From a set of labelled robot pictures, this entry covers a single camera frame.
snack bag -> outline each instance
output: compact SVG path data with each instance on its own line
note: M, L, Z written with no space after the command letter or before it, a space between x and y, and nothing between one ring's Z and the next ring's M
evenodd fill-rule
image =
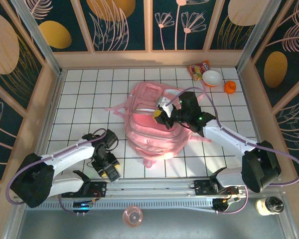
M210 70L209 61L206 60L195 65L190 65L187 69L194 81L202 80L203 73Z

small jar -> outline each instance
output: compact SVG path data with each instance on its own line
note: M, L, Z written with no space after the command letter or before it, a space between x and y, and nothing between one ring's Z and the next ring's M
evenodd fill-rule
M274 215L284 211L284 203L277 197L262 198L256 201L256 209L260 215Z

